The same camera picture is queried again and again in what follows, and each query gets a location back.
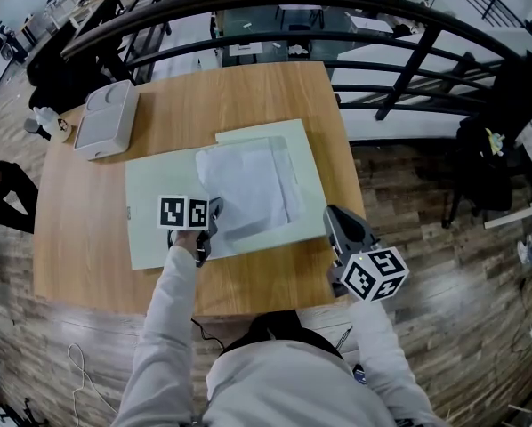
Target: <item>white cable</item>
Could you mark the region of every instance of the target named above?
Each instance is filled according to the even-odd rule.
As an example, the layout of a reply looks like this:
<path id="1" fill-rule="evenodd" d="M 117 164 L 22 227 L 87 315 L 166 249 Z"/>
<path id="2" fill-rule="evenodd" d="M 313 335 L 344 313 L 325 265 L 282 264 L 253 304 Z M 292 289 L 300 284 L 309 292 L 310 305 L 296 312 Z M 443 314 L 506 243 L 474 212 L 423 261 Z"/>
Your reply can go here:
<path id="1" fill-rule="evenodd" d="M 80 351 L 80 356 L 82 357 L 82 366 L 79 366 L 75 360 L 72 358 L 72 356 L 70 356 L 70 348 L 72 348 L 73 346 L 76 346 L 78 348 L 78 350 Z M 86 373 L 85 371 L 85 354 L 82 352 L 82 348 L 80 348 L 80 346 L 78 345 L 78 343 L 71 343 L 67 349 L 67 356 L 69 356 L 69 359 L 70 359 L 70 362 L 72 362 L 78 370 L 80 370 L 82 372 L 82 383 L 80 384 L 80 387 L 79 388 L 76 388 L 72 391 L 72 408 L 74 409 L 74 416 L 77 418 L 77 425 L 76 427 L 78 427 L 80 425 L 80 418 L 78 417 L 78 412 L 77 412 L 77 392 L 78 391 L 81 391 L 82 389 L 85 388 L 85 383 L 86 383 L 86 380 L 85 378 L 88 378 L 88 381 L 90 382 L 90 384 L 92 385 L 92 388 L 94 389 L 94 391 L 96 392 L 96 394 L 98 395 L 98 397 L 100 397 L 100 400 L 103 401 L 106 406 L 111 409 L 114 413 L 117 414 L 117 411 L 116 409 L 111 406 L 106 400 L 105 398 L 102 397 L 102 395 L 98 392 L 98 390 L 96 389 L 96 386 L 94 386 L 94 381 L 92 381 L 92 378 L 90 377 L 89 374 Z"/>

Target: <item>white sleeve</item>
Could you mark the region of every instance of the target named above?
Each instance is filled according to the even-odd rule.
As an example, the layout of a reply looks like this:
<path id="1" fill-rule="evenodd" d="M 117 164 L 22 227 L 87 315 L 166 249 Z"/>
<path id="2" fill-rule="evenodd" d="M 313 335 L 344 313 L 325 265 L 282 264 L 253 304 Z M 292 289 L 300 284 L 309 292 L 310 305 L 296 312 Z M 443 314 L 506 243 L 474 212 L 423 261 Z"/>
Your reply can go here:
<path id="1" fill-rule="evenodd" d="M 426 427 L 447 426 L 434 414 L 426 393 L 416 383 L 381 303 L 356 302 L 349 307 L 349 314 L 367 386 L 381 397 L 392 417 Z"/>
<path id="2" fill-rule="evenodd" d="M 197 267 L 184 248 L 169 250 L 157 282 L 116 427 L 191 423 L 191 324 Z"/>

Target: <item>light green board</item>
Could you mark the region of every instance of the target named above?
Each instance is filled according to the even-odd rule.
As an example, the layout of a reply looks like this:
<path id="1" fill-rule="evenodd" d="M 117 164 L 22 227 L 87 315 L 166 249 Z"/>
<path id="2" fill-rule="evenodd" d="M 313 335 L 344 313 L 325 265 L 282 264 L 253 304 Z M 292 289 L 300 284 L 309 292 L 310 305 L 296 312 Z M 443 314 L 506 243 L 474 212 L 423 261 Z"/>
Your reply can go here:
<path id="1" fill-rule="evenodd" d="M 232 246 L 237 254 L 316 238 L 326 233 L 323 224 L 326 198 L 301 120 L 218 133 L 216 140 L 226 144 L 274 136 L 286 139 L 302 194 L 304 213 L 286 226 L 234 242 Z M 176 150 L 126 162 L 125 195 L 129 210 L 128 236 L 133 270 L 162 267 L 165 262 L 167 231 L 157 228 L 157 197 L 165 194 L 206 197 L 195 163 L 195 154 L 199 150 Z"/>

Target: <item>table top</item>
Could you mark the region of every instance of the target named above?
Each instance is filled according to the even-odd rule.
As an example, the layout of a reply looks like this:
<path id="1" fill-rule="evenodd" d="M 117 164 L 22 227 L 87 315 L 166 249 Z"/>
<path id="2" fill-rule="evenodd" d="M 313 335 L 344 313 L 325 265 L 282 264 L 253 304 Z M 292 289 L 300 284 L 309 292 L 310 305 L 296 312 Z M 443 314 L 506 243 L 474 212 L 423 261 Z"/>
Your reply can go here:
<path id="1" fill-rule="evenodd" d="M 321 10 L 321 6 L 318 4 L 279 4 L 278 5 L 280 9 L 284 11 L 292 11 L 292 10 Z"/>
<path id="2" fill-rule="evenodd" d="M 249 43 L 248 48 L 240 49 L 238 44 L 229 46 L 229 55 L 230 57 L 236 57 L 238 55 L 253 55 L 256 53 L 262 53 L 262 43 Z"/>
<path id="3" fill-rule="evenodd" d="M 359 180 L 326 69 L 318 62 L 220 68 L 140 85 L 129 149 L 89 162 L 51 141 L 35 224 L 35 295 L 145 313 L 161 269 L 131 269 L 125 161 L 214 144 L 216 133 L 300 118 L 328 204 L 364 216 Z M 63 117 L 78 125 L 82 107 Z M 330 303 L 334 259 L 316 238 L 209 261 L 197 274 L 195 315 L 255 314 Z"/>
<path id="4" fill-rule="evenodd" d="M 365 30 L 374 30 L 377 32 L 392 33 L 392 28 L 384 20 L 360 18 L 359 16 L 351 16 L 351 22 L 357 28 L 364 28 Z"/>

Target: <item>white hoodie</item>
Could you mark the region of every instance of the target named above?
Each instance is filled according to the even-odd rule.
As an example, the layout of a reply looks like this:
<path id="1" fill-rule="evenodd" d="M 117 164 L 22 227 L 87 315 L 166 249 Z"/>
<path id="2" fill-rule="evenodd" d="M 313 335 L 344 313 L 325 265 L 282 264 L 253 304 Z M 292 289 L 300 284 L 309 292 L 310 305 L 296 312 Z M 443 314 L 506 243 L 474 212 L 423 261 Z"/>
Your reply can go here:
<path id="1" fill-rule="evenodd" d="M 192 408 L 191 323 L 197 268 L 172 247 L 157 282 L 115 427 L 445 427 L 416 384 L 380 303 L 349 309 L 367 386 L 336 356 L 291 341 L 253 343 L 220 356 L 206 378 L 209 405 Z"/>

